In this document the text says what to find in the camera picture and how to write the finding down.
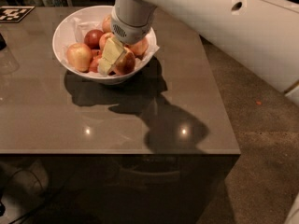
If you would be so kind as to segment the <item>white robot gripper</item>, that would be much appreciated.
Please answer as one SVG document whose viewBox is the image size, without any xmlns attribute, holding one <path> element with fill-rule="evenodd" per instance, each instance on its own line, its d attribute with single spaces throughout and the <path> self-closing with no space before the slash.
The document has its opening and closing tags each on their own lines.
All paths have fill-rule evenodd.
<svg viewBox="0 0 299 224">
<path fill-rule="evenodd" d="M 125 55 L 126 50 L 122 43 L 133 45 L 142 40 L 149 33 L 152 21 L 152 8 L 113 7 L 111 30 L 116 37 L 107 40 L 102 57 L 98 61 L 98 72 L 102 76 L 106 77 L 111 73 L 117 62 Z"/>
</svg>

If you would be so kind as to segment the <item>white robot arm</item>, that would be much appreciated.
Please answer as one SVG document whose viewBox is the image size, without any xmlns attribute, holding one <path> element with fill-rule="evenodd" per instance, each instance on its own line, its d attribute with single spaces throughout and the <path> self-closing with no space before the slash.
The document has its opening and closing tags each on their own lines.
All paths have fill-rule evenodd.
<svg viewBox="0 0 299 224">
<path fill-rule="evenodd" d="M 134 44 L 161 9 L 183 21 L 278 91 L 299 84 L 299 6 L 286 0 L 115 0 L 111 30 Z"/>
</svg>

